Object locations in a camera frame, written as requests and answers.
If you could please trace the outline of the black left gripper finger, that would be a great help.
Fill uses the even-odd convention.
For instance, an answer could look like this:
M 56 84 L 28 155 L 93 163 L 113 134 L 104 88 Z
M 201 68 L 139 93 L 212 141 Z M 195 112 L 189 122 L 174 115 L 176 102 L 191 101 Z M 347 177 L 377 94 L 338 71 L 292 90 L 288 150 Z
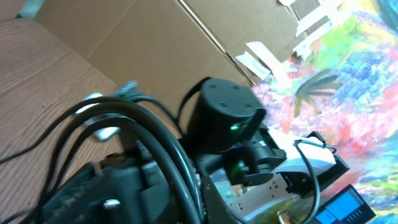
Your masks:
M 205 209 L 206 224 L 244 224 L 224 202 L 214 182 L 209 176 L 203 163 L 198 162 L 198 170 L 201 175 L 201 194 L 203 197 L 203 208 Z

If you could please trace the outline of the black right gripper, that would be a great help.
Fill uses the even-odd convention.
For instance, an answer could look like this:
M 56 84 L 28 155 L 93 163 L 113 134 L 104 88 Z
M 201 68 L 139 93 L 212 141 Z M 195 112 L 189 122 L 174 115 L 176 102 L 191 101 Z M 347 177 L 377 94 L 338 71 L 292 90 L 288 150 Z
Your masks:
M 84 165 L 63 186 L 50 189 L 60 150 L 28 223 L 175 223 L 193 221 L 193 171 L 183 149 L 151 149 L 165 182 L 145 188 L 139 166 L 129 159 L 97 174 Z

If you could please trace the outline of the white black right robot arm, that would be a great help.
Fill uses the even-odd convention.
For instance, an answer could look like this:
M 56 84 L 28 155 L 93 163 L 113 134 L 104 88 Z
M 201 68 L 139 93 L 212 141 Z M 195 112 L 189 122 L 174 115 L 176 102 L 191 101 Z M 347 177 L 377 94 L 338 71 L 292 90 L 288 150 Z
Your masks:
M 65 112 L 37 205 L 25 223 L 253 223 L 278 203 L 313 200 L 304 223 L 336 222 L 321 192 L 348 165 L 317 133 L 303 138 L 262 123 L 254 93 L 204 78 L 180 137 L 142 106 L 129 82 Z

